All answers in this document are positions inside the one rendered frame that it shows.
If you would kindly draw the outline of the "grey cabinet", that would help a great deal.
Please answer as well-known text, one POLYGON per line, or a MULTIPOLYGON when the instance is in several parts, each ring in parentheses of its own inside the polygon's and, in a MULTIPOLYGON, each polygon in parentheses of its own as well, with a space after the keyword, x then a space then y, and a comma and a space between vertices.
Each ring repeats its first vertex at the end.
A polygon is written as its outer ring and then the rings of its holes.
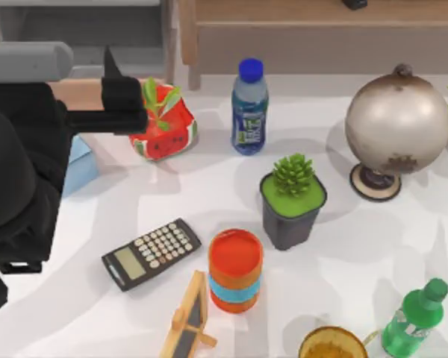
POLYGON ((0 41, 60 41, 71 78, 99 78, 106 46, 120 70, 172 80, 170 0, 0 0, 0 41))

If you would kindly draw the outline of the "shallow salmon box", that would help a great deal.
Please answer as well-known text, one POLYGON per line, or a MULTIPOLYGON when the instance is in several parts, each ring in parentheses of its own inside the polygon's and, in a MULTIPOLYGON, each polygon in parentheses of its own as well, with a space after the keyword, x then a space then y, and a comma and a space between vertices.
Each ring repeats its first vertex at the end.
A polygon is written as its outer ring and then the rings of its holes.
POLYGON ((127 110, 143 102, 141 87, 145 78, 137 78, 140 84, 131 85, 124 81, 104 78, 67 78, 58 82, 48 82, 57 100, 62 101, 68 110, 127 110))

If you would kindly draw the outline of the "light blue box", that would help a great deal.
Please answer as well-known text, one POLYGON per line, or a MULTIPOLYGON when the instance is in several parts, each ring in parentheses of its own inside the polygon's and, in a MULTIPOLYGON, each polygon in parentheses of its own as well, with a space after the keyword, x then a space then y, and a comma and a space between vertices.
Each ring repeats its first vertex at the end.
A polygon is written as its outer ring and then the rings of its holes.
POLYGON ((99 176, 95 155, 89 145, 79 136, 72 138, 69 162, 63 185, 63 197, 80 190, 99 176))

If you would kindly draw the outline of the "pale grey rounded box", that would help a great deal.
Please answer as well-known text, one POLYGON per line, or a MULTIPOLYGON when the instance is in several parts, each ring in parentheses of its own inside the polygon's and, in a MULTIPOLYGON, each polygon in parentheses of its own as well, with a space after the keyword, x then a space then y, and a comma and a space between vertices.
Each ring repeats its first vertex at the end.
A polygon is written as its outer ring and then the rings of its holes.
POLYGON ((0 84, 60 81, 73 65, 73 51, 62 42, 0 42, 0 84))

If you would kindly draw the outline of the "blue bottle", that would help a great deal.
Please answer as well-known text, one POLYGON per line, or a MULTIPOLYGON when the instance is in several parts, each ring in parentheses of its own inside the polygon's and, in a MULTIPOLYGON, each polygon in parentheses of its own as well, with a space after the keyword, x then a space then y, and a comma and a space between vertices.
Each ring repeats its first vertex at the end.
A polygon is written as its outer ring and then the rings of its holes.
POLYGON ((263 63, 253 57, 242 60, 231 92, 231 144, 238 153, 250 156, 264 147, 268 104, 263 63))

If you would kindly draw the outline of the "black calculator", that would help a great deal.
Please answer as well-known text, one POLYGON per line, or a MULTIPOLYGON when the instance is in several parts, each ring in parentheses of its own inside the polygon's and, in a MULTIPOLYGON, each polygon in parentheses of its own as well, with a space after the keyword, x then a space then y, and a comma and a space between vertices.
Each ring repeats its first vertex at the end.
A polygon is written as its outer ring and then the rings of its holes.
POLYGON ((202 246, 181 218, 143 234, 102 256, 108 274, 127 292, 166 271, 202 246))

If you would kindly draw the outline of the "orange can with blue band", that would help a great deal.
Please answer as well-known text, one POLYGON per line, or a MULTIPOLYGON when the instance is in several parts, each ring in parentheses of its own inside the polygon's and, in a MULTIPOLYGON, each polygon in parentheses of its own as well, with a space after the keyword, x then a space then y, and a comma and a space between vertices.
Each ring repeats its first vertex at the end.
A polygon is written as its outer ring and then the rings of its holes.
POLYGON ((211 299, 228 313, 243 313, 257 302, 264 250, 253 233, 232 228, 217 234, 208 249, 211 299))

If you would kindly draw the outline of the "black pot with succulent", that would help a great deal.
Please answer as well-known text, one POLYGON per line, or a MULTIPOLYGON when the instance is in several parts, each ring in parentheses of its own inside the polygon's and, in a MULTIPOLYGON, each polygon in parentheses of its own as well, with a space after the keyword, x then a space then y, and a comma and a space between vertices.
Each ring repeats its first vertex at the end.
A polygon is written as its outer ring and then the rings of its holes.
POLYGON ((328 194, 313 168, 313 161, 295 153, 273 164, 262 177, 262 222, 273 246, 286 251, 308 240, 328 194))

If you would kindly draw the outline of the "wooden shelf furniture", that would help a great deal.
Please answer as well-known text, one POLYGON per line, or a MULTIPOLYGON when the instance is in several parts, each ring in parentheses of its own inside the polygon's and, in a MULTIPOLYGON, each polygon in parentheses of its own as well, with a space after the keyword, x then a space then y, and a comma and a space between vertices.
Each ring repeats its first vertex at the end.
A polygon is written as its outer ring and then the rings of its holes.
POLYGON ((197 88, 244 57, 272 75, 355 86, 397 63, 440 90, 448 85, 448 0, 175 0, 174 79, 197 88))

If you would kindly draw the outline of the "wooden framed blackboard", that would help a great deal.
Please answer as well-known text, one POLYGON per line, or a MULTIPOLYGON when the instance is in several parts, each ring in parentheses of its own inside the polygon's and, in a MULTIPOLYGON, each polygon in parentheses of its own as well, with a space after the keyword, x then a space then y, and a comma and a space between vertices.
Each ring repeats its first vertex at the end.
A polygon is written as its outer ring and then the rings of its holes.
POLYGON ((181 304, 174 312, 159 358, 194 358, 200 344, 214 348, 217 339, 204 332, 207 320, 206 275, 194 271, 181 304))

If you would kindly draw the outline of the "silver globe on stand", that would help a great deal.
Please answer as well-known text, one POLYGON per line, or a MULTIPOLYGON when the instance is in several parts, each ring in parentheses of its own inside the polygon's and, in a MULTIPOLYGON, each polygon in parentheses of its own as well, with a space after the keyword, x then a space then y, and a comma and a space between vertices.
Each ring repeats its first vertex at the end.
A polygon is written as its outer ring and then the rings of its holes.
POLYGON ((405 63, 365 84, 346 112, 344 133, 358 159, 352 188, 369 201, 395 198, 402 176, 432 164, 448 142, 448 105, 405 63))

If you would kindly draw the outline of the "yellow cup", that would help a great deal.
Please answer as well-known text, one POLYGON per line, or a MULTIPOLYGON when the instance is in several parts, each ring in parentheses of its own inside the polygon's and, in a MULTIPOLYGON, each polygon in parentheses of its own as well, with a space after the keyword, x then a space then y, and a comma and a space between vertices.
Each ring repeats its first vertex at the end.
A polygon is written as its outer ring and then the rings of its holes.
POLYGON ((318 327, 302 341, 298 358, 369 358, 366 345, 378 334, 379 330, 376 330, 361 341, 342 327, 318 327))

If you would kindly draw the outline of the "green bottle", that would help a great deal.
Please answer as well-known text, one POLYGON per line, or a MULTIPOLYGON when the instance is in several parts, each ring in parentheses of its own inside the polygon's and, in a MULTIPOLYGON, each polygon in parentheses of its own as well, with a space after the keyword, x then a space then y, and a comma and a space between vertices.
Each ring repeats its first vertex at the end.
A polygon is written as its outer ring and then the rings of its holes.
POLYGON ((382 331, 382 347, 393 358, 409 358, 444 317, 448 294, 445 280, 434 277, 422 289, 410 291, 382 331))

